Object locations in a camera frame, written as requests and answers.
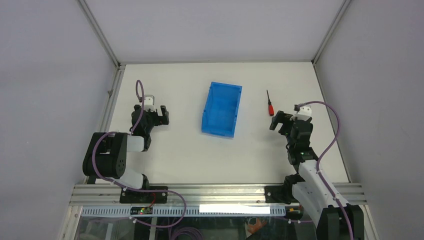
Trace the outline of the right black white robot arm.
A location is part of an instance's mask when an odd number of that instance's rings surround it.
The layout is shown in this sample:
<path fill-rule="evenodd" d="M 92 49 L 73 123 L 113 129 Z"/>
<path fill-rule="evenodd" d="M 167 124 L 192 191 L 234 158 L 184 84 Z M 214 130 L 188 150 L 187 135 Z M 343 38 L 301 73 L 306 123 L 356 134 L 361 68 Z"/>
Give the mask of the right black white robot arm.
<path fill-rule="evenodd" d="M 359 205 L 349 203 L 328 181 L 319 166 L 319 158 L 310 146 L 313 131 L 311 109 L 296 114 L 278 111 L 271 119 L 270 130 L 287 140 L 287 158 L 296 173 L 287 175 L 281 185 L 266 186 L 266 203 L 299 203 L 315 225 L 318 240 L 365 239 L 364 213 Z"/>

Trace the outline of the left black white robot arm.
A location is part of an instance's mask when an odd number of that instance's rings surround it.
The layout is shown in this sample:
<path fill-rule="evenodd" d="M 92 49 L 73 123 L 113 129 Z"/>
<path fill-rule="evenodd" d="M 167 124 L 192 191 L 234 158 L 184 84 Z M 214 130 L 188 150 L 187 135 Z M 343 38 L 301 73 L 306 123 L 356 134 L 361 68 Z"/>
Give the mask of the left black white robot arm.
<path fill-rule="evenodd" d="M 131 190 L 134 200 L 138 203 L 147 202 L 151 196 L 149 180 L 145 174 L 127 167 L 127 153 L 149 150 L 153 128 L 169 124 L 166 106 L 161 105 L 160 111 L 161 114 L 154 105 L 143 109 L 136 104 L 131 113 L 133 126 L 129 133 L 93 133 L 82 163 L 83 174 Z"/>

